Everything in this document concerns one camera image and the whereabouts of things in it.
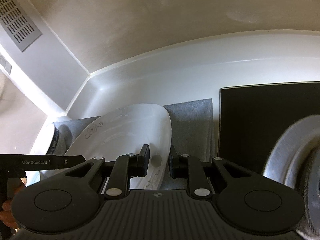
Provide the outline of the person's left hand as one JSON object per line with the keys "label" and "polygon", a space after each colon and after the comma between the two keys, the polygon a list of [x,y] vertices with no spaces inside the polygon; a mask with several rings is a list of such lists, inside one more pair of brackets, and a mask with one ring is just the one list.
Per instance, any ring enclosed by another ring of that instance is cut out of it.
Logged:
{"label": "person's left hand", "polygon": [[[14,197],[16,196],[16,194],[18,194],[24,188],[25,188],[25,183],[23,180],[21,180],[20,184],[14,188]],[[5,226],[16,230],[16,229],[18,229],[18,225],[17,225],[17,222],[16,222],[15,218],[13,217],[12,211],[11,211],[13,199],[14,198],[8,199],[2,204],[2,211],[0,212],[0,219]]]}

